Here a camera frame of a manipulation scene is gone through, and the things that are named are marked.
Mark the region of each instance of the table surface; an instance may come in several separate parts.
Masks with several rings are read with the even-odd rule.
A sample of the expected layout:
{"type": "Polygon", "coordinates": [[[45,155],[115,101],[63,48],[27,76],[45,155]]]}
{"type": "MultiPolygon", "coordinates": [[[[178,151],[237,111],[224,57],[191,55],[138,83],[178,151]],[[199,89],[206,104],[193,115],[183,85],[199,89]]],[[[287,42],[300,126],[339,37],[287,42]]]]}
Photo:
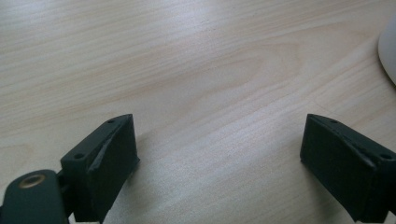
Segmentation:
{"type": "MultiPolygon", "coordinates": [[[[396,1],[0,2],[0,193],[107,119],[141,163],[105,223],[353,223],[300,163],[308,113],[396,149],[396,1]]],[[[389,215],[387,223],[394,223],[389,215]]]]}

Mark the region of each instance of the white object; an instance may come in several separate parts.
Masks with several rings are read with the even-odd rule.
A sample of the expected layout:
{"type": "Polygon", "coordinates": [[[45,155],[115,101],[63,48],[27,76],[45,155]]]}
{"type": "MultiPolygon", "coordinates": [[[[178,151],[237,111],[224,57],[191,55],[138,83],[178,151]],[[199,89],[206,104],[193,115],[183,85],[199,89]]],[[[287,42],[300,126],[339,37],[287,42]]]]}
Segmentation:
{"type": "Polygon", "coordinates": [[[378,54],[385,71],[396,84],[396,15],[379,37],[378,54]]]}

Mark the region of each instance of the black bracket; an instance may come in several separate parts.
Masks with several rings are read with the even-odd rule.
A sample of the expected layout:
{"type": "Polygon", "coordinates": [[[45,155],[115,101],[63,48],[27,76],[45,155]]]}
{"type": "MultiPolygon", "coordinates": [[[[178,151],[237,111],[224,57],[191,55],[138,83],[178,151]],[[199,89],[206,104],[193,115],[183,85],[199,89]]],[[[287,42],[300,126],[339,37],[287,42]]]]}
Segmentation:
{"type": "Polygon", "coordinates": [[[396,211],[396,154],[341,122],[308,115],[301,161],[361,222],[396,211]]]}
{"type": "Polygon", "coordinates": [[[126,178],[139,163],[132,115],[110,119],[62,159],[62,171],[40,170],[8,185],[0,223],[104,221],[126,178]]]}

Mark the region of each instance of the wooden table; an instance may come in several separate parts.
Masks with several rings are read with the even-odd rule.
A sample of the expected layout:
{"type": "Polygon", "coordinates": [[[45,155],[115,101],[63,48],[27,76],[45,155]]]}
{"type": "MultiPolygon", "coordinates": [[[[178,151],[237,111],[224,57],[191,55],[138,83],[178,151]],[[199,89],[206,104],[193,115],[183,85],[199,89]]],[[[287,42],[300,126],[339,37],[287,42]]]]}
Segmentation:
{"type": "MultiPolygon", "coordinates": [[[[353,223],[300,163],[307,113],[396,149],[396,2],[0,2],[0,193],[106,119],[141,159],[106,223],[353,223]]],[[[387,223],[394,223],[389,215],[387,223]]]]}

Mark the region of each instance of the light wood surface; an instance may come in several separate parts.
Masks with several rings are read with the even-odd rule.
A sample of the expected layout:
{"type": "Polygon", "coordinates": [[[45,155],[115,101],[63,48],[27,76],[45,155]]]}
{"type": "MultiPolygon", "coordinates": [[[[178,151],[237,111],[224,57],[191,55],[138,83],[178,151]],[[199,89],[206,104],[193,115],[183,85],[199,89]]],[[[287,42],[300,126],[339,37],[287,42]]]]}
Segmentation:
{"type": "Polygon", "coordinates": [[[141,163],[106,223],[353,223],[300,163],[305,116],[396,150],[376,52],[393,13],[393,0],[1,1],[0,200],[133,113],[141,163]]]}

